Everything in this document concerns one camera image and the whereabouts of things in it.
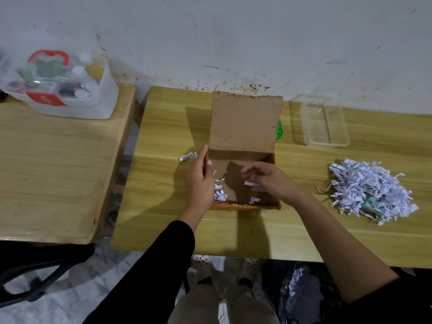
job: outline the crinkled paper shred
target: crinkled paper shred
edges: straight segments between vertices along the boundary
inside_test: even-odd
[[[407,191],[390,171],[377,166],[379,163],[355,162],[345,159],[342,165],[332,164],[329,169],[337,180],[331,180],[336,189],[332,194],[333,205],[340,213],[360,214],[383,225],[418,209],[411,203],[411,191]]]

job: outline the cardboard box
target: cardboard box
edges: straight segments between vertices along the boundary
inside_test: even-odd
[[[213,201],[214,210],[280,209],[280,201],[245,185],[240,170],[256,161],[275,163],[274,144],[282,110],[282,97],[247,96],[213,92],[210,119],[210,158],[216,182],[228,195]],[[261,199],[249,205],[251,197]]]

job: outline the black sleeve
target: black sleeve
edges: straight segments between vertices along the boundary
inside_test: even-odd
[[[84,323],[146,322],[143,316],[150,316],[152,323],[165,323],[194,249],[189,225],[171,222]]]
[[[330,323],[432,323],[432,308],[397,279],[346,305]]]

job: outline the yellowish wooden table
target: yellowish wooden table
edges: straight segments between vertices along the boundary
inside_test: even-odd
[[[187,199],[190,162],[209,140],[212,94],[152,87],[133,155],[112,246],[146,250],[174,220]],[[277,165],[307,188],[362,243],[391,266],[432,268],[432,117],[344,109],[351,143],[312,148],[303,143],[299,104],[284,102]],[[341,215],[314,186],[328,179],[328,164],[345,157],[382,161],[405,173],[420,210],[378,226],[365,217]],[[196,232],[198,254],[321,261],[295,210],[209,211]]]
[[[54,117],[0,103],[0,239],[85,244],[105,218],[135,87],[119,84],[110,119]]]

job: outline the foot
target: foot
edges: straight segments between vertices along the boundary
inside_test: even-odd
[[[209,256],[195,254],[191,258],[191,267],[197,270],[197,283],[212,277],[212,263]]]
[[[239,282],[242,279],[248,279],[253,284],[258,277],[260,270],[261,263],[258,258],[245,258],[245,261],[241,266],[240,274],[238,275]]]

